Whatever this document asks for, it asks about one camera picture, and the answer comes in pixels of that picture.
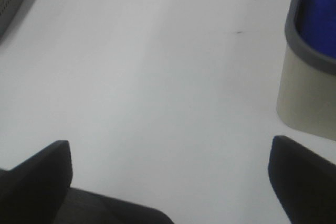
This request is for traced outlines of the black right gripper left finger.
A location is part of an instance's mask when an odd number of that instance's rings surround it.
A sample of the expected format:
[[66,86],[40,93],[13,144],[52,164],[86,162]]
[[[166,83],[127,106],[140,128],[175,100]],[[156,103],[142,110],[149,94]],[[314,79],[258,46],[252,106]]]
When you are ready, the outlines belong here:
[[1,174],[1,223],[53,223],[72,181],[68,141],[55,141]]

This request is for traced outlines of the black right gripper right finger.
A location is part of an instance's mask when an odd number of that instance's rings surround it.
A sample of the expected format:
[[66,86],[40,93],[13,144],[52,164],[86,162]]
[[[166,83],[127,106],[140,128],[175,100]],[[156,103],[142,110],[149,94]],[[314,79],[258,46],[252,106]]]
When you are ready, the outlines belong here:
[[335,164],[277,135],[272,139],[268,177],[291,223],[335,223]]

